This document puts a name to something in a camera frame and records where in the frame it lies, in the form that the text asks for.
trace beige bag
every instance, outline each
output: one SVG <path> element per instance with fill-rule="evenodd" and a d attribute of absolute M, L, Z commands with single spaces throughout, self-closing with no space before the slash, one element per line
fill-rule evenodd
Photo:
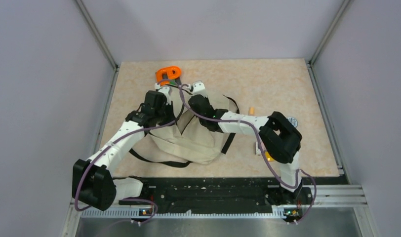
<path fill-rule="evenodd" d="M 182 106 L 179 89 L 175 87 L 170 88 L 174 114 L 177 116 Z M 185 92 L 186 103 L 188 103 L 190 97 L 191 95 Z M 239 113 L 235 101 L 220 93 L 208 90 L 208 99 L 215 109 L 227 109 Z M 177 121 L 177 124 L 150 132 L 151 138 L 160 150 L 189 161 L 187 163 L 175 161 L 161 162 L 173 167 L 186 167 L 191 162 L 201 164 L 211 163 L 221 153 L 226 153 L 234 135 L 209 131 L 200 124 L 198 117 L 186 108 L 183 110 L 183 114 Z"/>

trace table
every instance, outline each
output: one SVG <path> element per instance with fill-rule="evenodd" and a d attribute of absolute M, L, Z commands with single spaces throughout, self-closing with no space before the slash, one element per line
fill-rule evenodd
<path fill-rule="evenodd" d="M 102 136 L 105 144 L 119 129 L 126 115 L 144 101 L 145 93 L 154 89 L 155 72 L 178 66 L 181 81 L 202 80 L 206 89 L 221 91 L 247 114 L 255 107 L 256 116 L 279 111 L 298 120 L 301 132 L 301 168 L 313 176 L 337 177 L 339 171 L 328 139 L 321 112 L 304 59 L 246 59 L 123 62 L 120 66 L 112 101 Z M 191 163 L 186 168 L 140 161 L 131 154 L 120 162 L 114 176 L 139 177 L 270 177 L 261 156 L 254 153 L 254 137 L 236 135 L 227 154 L 208 165 Z M 181 159 L 157 148 L 149 136 L 134 149 L 151 160 Z M 271 162 L 279 173 L 277 162 Z"/>

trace orange clamp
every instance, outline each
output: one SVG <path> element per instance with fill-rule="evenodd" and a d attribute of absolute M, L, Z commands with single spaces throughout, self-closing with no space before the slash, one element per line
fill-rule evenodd
<path fill-rule="evenodd" d="M 178 79 L 180 77 L 180 74 L 182 72 L 180 71 L 180 68 L 176 66 L 171 66 L 171 67 L 166 67 L 166 68 L 161 68 L 156 72 L 156 78 L 157 82 L 163 80 L 163 79 L 169 79 L 169 80 L 174 80 Z M 168 81 L 163 81 L 160 83 L 160 85 L 165 85 L 169 84 Z"/>

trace orange object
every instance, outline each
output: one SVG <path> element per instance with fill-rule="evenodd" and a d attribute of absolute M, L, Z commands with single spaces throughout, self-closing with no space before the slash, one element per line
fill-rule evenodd
<path fill-rule="evenodd" d="M 254 116 L 254 107 L 250 107 L 250 108 L 248 109 L 248 115 Z"/>
<path fill-rule="evenodd" d="M 267 158 L 267 161 L 274 161 L 274 159 L 270 156 L 270 154 L 266 151 L 265 156 Z"/>
<path fill-rule="evenodd" d="M 180 77 L 181 73 L 182 72 L 181 72 L 180 68 L 178 68 L 176 66 L 161 68 L 160 70 L 158 70 L 156 72 L 157 82 L 159 82 L 163 79 L 169 79 L 169 80 L 178 79 Z M 165 84 L 169 84 L 169 83 L 170 82 L 168 82 L 168 81 L 163 81 L 160 83 L 160 85 L 165 85 Z"/>

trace gray wall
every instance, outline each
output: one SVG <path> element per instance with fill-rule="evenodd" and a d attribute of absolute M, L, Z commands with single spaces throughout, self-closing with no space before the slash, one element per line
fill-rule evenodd
<path fill-rule="evenodd" d="M 84 0 L 122 61 L 310 58 L 342 0 Z"/>
<path fill-rule="evenodd" d="M 72 0 L 0 0 L 0 237 L 61 234 L 111 78 Z"/>
<path fill-rule="evenodd" d="M 354 182 L 401 236 L 401 1 L 355 1 L 316 64 Z"/>

